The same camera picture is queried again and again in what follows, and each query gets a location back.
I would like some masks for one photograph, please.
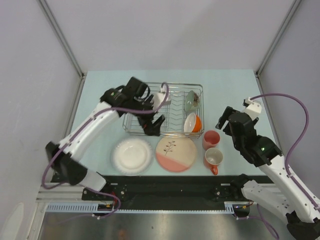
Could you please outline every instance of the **red cup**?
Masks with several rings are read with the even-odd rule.
[[[202,147],[204,150],[215,148],[220,142],[220,135],[216,131],[206,131],[202,139]]]

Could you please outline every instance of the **orange cup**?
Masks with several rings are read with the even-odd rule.
[[[203,164],[211,170],[213,175],[218,175],[218,166],[222,163],[223,159],[224,155],[222,152],[219,149],[212,147],[205,151]]]
[[[198,115],[194,112],[190,113],[184,122],[183,130],[185,133],[197,133],[202,128],[202,122]]]

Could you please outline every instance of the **light blue table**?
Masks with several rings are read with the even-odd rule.
[[[127,84],[136,77],[144,82],[168,82],[201,84],[204,96],[205,131],[215,129],[219,117],[227,106],[236,110],[244,109],[242,103],[247,97],[260,94],[254,72],[252,70],[128,70],[128,71],[89,71],[84,83],[80,102],[77,108],[72,130],[80,125],[99,102],[100,96],[110,89]],[[263,109],[256,124],[259,135],[274,140],[271,126]],[[223,175],[264,175],[247,161],[233,147],[232,138],[220,131],[221,140],[218,148],[223,152],[223,163],[219,166],[219,176]],[[119,175],[112,167],[110,155],[113,147],[125,137],[129,137],[123,129],[123,118],[107,126],[92,143],[83,156],[81,163],[102,175]],[[142,136],[150,142],[153,149],[161,139],[155,136]],[[143,173],[145,176],[212,176],[204,167],[202,137],[194,139],[198,153],[195,164],[187,171],[172,173],[164,170],[154,158],[151,167]]]

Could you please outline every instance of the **bowl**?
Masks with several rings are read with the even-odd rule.
[[[185,133],[197,133],[201,128],[202,123],[200,117],[194,112],[190,113],[185,119],[183,131]]]
[[[186,112],[195,111],[200,107],[200,99],[198,94],[196,94],[194,91],[190,91],[188,95],[186,96],[185,102],[184,102],[184,110]]]

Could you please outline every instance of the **metal floor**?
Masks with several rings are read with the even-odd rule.
[[[261,221],[236,220],[230,214],[118,213],[96,220],[81,217],[61,225],[55,223],[75,213],[46,213],[39,240],[272,240]],[[250,215],[258,216],[256,207]],[[286,226],[274,215],[263,216],[281,240],[291,240]]]

